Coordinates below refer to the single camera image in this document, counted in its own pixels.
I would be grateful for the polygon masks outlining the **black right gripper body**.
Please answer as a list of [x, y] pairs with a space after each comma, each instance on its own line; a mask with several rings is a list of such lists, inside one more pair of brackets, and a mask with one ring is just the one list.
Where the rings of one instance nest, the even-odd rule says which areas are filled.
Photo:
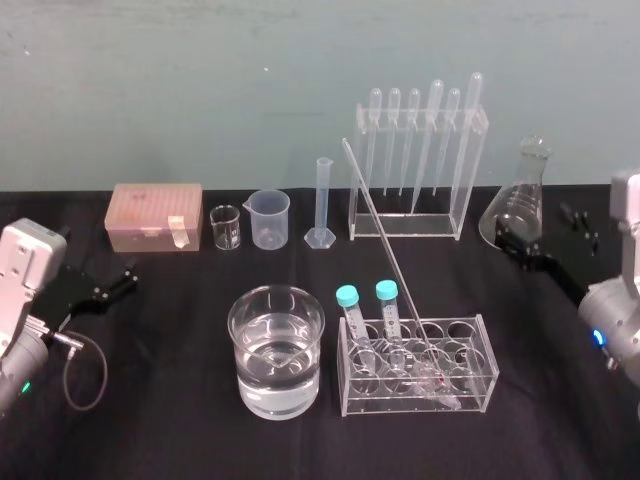
[[524, 268], [549, 275], [576, 307], [583, 300], [583, 272], [576, 262], [562, 262], [548, 255], [531, 255], [524, 261]]

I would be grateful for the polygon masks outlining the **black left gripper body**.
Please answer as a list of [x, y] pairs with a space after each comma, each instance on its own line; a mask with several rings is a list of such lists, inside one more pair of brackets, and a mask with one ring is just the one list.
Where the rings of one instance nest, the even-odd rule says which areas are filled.
[[86, 272], [63, 265], [58, 275], [36, 296], [33, 317], [51, 330], [59, 330], [65, 319], [103, 310], [101, 285]]

